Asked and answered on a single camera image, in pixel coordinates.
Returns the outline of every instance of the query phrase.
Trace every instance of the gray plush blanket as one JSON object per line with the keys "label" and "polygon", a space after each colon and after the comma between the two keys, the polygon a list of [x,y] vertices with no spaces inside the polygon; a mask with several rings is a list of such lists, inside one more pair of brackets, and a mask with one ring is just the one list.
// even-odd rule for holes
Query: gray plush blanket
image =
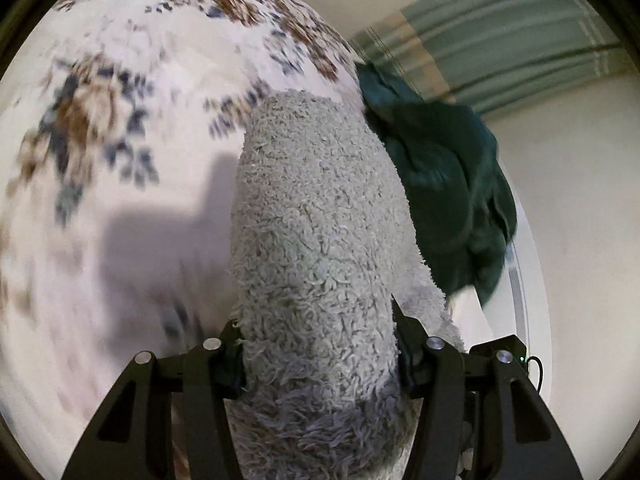
{"label": "gray plush blanket", "polygon": [[247,479],[401,479],[420,403],[402,393],[392,294],[461,348],[404,190],[361,113],[304,92],[252,115],[232,212],[248,391],[228,403]]}

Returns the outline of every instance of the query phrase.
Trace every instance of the striped curtain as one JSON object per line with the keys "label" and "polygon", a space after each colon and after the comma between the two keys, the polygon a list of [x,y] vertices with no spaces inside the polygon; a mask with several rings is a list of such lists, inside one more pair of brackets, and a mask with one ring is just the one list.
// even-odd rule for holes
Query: striped curtain
{"label": "striped curtain", "polygon": [[479,114],[635,70],[585,0],[419,0],[350,43],[425,100]]}

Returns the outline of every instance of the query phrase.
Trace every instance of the silver screw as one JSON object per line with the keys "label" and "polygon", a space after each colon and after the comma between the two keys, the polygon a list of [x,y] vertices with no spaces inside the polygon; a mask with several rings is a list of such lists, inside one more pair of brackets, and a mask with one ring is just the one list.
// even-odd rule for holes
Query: silver screw
{"label": "silver screw", "polygon": [[222,341],[217,337],[210,337],[202,343],[202,346],[205,350],[217,350],[222,346]]}
{"label": "silver screw", "polygon": [[135,362],[137,362],[139,365],[146,365],[149,361],[151,361],[151,358],[153,356],[151,355],[151,352],[140,352],[138,354],[136,354],[136,357],[134,358]]}
{"label": "silver screw", "polygon": [[439,337],[430,337],[427,339],[427,346],[431,350],[442,350],[444,348],[444,341]]}
{"label": "silver screw", "polygon": [[496,357],[498,358],[498,361],[506,365],[513,361],[513,355],[507,350],[498,350]]}

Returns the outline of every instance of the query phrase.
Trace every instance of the black cable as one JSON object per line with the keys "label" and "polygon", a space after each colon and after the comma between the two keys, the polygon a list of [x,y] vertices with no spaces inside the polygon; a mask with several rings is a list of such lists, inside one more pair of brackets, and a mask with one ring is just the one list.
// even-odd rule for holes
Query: black cable
{"label": "black cable", "polygon": [[538,393],[540,393],[540,390],[542,389],[542,361],[540,359],[538,359],[535,355],[532,355],[525,362],[525,364],[527,365],[527,369],[529,368],[529,362],[530,361],[537,362],[538,363],[538,368],[540,369],[540,378],[538,379]]}

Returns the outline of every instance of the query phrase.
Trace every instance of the curtain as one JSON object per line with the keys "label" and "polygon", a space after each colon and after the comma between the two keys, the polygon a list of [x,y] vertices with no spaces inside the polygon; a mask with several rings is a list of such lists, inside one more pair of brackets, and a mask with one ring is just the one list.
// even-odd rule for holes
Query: curtain
{"label": "curtain", "polygon": [[479,114],[635,70],[585,0],[419,0],[350,43],[425,100]]}

